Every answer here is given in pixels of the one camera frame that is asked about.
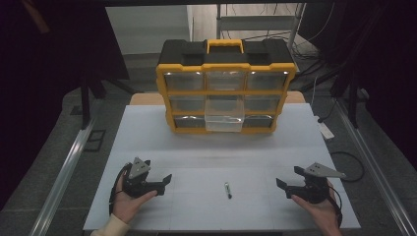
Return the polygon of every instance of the white wall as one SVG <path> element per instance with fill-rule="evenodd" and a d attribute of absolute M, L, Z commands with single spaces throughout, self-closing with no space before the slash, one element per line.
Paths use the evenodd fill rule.
<path fill-rule="evenodd" d="M 187 6 L 106 8 L 122 54 L 158 53 L 166 39 L 190 40 Z"/>

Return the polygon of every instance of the gray floor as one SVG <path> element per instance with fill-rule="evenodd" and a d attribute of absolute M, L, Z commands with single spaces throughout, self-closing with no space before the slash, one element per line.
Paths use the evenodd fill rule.
<path fill-rule="evenodd" d="M 157 54 L 126 56 L 125 61 L 131 80 L 123 81 L 123 83 L 145 92 L 156 92 L 154 66 L 157 56 Z M 296 60 L 300 71 L 314 62 Z M 321 75 L 326 70 L 328 68 L 294 81 L 291 84 L 291 89 L 297 90 L 312 82 L 317 75 Z M 304 93 L 310 103 L 314 95 L 312 109 L 316 115 L 326 116 L 333 105 L 333 99 L 328 93 L 332 82 L 333 80 L 329 80 L 317 86 L 314 91 L 309 90 Z M 107 97 L 103 100 L 93 127 L 94 130 L 105 130 L 103 144 L 99 151 L 83 151 L 63 199 L 51 221 L 47 235 L 88 235 L 83 231 L 84 221 L 110 154 L 124 108 L 131 97 L 118 87 L 107 82 L 103 83 L 107 89 Z M 339 102 L 344 103 L 344 99 L 340 98 Z M 48 141 L 18 189 L 0 212 L 0 235 L 28 235 L 30 233 L 81 128 L 82 117 L 74 112 L 80 105 L 81 98 L 78 89 L 65 96 L 62 113 Z M 378 164 L 407 209 L 410 219 L 417 222 L 417 182 L 415 181 L 417 172 L 375 123 L 367 112 L 365 103 L 358 104 L 357 118 L 359 130 L 375 155 Z M 333 140 L 327 142 L 329 152 L 348 151 L 362 158 L 349 136 L 341 116 L 336 111 L 331 113 L 325 123 L 335 135 Z M 94 149 L 96 145 L 97 143 L 90 142 L 87 144 L 87 148 Z M 336 155 L 333 160 L 338 170 L 346 172 L 346 174 L 358 174 L 358 165 L 353 159 Z M 345 230 L 343 231 L 344 235 L 401 235 L 387 203 L 368 169 L 361 181 L 345 183 L 344 187 L 362 226 L 360 230 Z M 155 234 L 129 232 L 128 235 Z M 283 235 L 321 235 L 321 233 L 313 230 L 284 232 Z"/>

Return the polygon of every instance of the yellow organizer box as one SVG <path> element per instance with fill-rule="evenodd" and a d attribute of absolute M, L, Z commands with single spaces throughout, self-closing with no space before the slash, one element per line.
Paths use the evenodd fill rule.
<path fill-rule="evenodd" d="M 166 40 L 156 83 L 175 133 L 270 133 L 295 71 L 282 39 Z"/>

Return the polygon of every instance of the hand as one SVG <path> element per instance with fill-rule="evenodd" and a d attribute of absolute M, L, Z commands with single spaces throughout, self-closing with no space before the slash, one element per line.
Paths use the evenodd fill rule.
<path fill-rule="evenodd" d="M 330 189 L 330 196 L 334 199 L 332 189 Z M 313 205 L 295 195 L 292 195 L 291 199 L 313 217 L 314 222 L 325 236 L 341 236 L 334 207 L 328 200 Z"/>
<path fill-rule="evenodd" d="M 122 192 L 123 178 L 125 178 L 126 172 L 120 176 L 116 186 L 116 198 L 114 200 L 113 214 L 121 219 L 126 224 L 133 219 L 138 212 L 142 204 L 155 197 L 157 191 L 151 191 L 137 199 L 132 199 L 125 192 Z"/>

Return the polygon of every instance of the black device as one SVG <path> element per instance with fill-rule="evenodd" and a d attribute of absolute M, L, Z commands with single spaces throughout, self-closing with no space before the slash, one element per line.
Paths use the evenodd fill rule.
<path fill-rule="evenodd" d="M 328 200 L 336 211 L 338 225 L 340 226 L 342 220 L 341 207 L 330 196 L 328 177 L 345 178 L 346 175 L 319 163 L 314 163 L 306 169 L 294 166 L 294 172 L 304 177 L 305 186 L 288 186 L 285 182 L 276 178 L 276 186 L 285 191 L 286 198 L 291 199 L 291 195 L 296 195 L 310 204 L 319 204 Z"/>
<path fill-rule="evenodd" d="M 116 186 L 119 178 L 126 172 L 123 178 L 122 191 L 132 198 L 139 198 L 144 194 L 153 190 L 157 191 L 157 196 L 165 194 L 165 186 L 171 183 L 172 174 L 163 178 L 162 182 L 147 182 L 147 177 L 150 171 L 150 160 L 142 161 L 135 157 L 133 163 L 127 163 L 117 175 L 114 186 L 111 190 L 109 200 L 109 213 L 113 211 L 113 202 L 116 198 Z"/>

